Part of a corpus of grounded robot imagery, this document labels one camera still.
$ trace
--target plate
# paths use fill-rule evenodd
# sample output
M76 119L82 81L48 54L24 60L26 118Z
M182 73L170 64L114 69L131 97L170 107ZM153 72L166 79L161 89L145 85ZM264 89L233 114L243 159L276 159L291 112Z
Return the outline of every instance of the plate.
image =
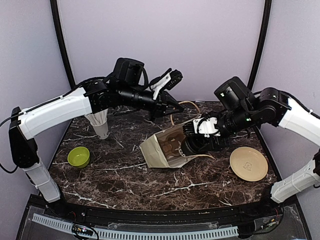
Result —
M239 147L230 155L230 166L241 179L256 182L268 173L267 159L252 147Z

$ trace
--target marble table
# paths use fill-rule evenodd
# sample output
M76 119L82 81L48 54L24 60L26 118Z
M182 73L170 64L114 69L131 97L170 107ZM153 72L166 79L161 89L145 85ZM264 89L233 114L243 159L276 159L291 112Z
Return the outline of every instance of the marble table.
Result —
M218 102L198 105L202 112L223 108ZM185 107L184 113L173 116L176 123L197 115L192 105ZM122 116L115 116L114 112L109 111L107 139L100 140L89 121L78 117L57 150L49 171L70 203L140 211L209 209L256 202L264 187L277 181L269 160L268 173L258 182L240 179L230 167L229 156L238 147L255 148L267 157L253 129L249 138L247 132L241 131L231 137L232 146L211 152L216 160L198 157L182 168L148 168L139 145L152 134L169 128L169 117L150 122L145 111ZM79 146L90 150L90 163L83 169L72 167L67 161L68 153Z

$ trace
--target paper bag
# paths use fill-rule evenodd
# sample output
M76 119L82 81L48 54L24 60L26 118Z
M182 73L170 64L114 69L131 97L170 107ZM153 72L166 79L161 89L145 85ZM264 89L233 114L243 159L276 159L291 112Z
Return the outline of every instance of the paper bag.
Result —
M182 128L185 123L187 121L157 132L140 144L149 168L181 168L195 158L194 156L183 157L178 150L185 139Z

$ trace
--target white wall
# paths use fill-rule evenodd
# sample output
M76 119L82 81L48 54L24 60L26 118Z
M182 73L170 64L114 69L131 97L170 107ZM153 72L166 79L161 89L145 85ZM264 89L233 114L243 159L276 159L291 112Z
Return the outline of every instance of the white wall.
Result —
M0 122L11 110L31 107L70 89L52 21L50 1L0 1ZM48 165L66 129L56 126L36 137ZM9 124L0 128L0 162L12 170ZM30 193L36 193L21 169L0 169L0 239L16 239Z
M320 114L320 1L272 2L264 52L254 90L275 87L296 96ZM299 135L262 127L283 178L304 166L319 147ZM320 191L298 194L313 239L320 239Z
M249 79L264 1L61 0L60 17L76 82L109 74L119 57L145 63L149 78L168 68L184 78L178 100L215 100L213 91Z

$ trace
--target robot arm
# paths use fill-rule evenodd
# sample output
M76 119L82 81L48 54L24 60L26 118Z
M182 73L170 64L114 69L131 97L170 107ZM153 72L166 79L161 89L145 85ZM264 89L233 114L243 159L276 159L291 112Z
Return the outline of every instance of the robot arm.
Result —
M320 119L289 93L269 87L255 95L238 78L223 83L214 94L224 112L209 112L183 126L185 156L217 151L229 146L230 135L269 123L291 130L320 146ZM292 195L320 183L320 152L301 170L269 187L265 196L279 204Z
M142 72L145 82L139 85ZM9 128L13 162L25 171L48 203L61 199L57 184L38 157L34 137L67 120L117 106L149 111L152 121L182 112L181 105L165 91L177 85L182 77L181 72L170 68L148 83L142 62L119 58L113 72L103 79L90 78L72 91L31 108L16 107Z

